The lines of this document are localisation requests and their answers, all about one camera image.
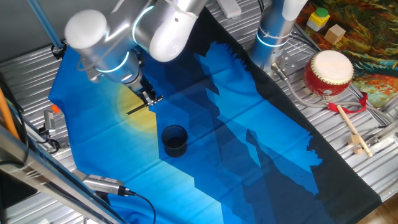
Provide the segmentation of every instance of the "red drum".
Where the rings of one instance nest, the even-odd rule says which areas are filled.
[[[334,50],[324,50],[308,61],[303,80],[312,93],[334,96],[349,86],[353,75],[353,64],[346,56]]]

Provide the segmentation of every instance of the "metal grid table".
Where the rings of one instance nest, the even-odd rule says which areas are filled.
[[[237,19],[227,19],[216,0],[206,5],[217,21],[245,48],[253,43],[261,16],[257,0],[237,0],[242,14]],[[319,102],[319,97],[311,94],[303,84],[302,68],[315,52],[310,47],[294,39],[288,41],[284,52],[285,63],[282,68],[289,76],[297,94],[311,103]],[[11,90],[18,103],[25,109],[24,116],[37,128],[44,123],[44,110],[50,110],[52,104],[47,98],[61,61],[57,61],[50,48],[0,64]],[[297,103],[284,82],[271,74],[271,77],[295,103],[299,110],[318,129],[323,137],[338,151],[342,158],[364,179],[382,198],[386,200],[398,189],[398,145],[394,135],[383,139],[371,147],[374,156],[365,153],[354,155],[346,139],[351,134],[338,113],[327,109],[308,108]],[[332,101],[357,101],[359,91],[351,85],[346,91]],[[365,140],[381,131],[381,123],[369,112],[349,115],[353,124]],[[57,133],[53,138],[68,142],[68,133],[64,120],[55,117]],[[69,147],[62,147],[54,155],[70,171],[76,169]],[[6,210],[8,223],[40,223],[47,219],[50,223],[83,223],[83,217],[74,210],[62,205],[43,193],[18,203]]]

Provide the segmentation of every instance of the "drum head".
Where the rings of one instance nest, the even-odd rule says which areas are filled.
[[[354,67],[350,60],[334,50],[319,52],[312,59],[314,74],[323,82],[332,85],[348,83],[354,74]]]

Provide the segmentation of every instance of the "yellow cube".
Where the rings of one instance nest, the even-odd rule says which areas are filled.
[[[307,26],[315,31],[319,31],[326,25],[330,18],[329,12],[325,8],[318,8],[308,19]]]

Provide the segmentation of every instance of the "drumstick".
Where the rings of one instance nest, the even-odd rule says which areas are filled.
[[[358,131],[355,129],[354,125],[352,124],[352,122],[347,117],[347,114],[343,111],[343,109],[341,108],[340,105],[337,105],[337,109],[340,112],[340,114],[343,117],[343,119],[346,121],[348,127],[352,130],[352,132],[359,136],[359,141],[360,141],[360,143],[362,145],[362,148],[365,150],[365,152],[368,154],[369,157],[372,157],[373,154],[369,150],[368,145],[365,143],[365,141],[363,141],[363,138],[361,137],[361,135],[359,135]]]

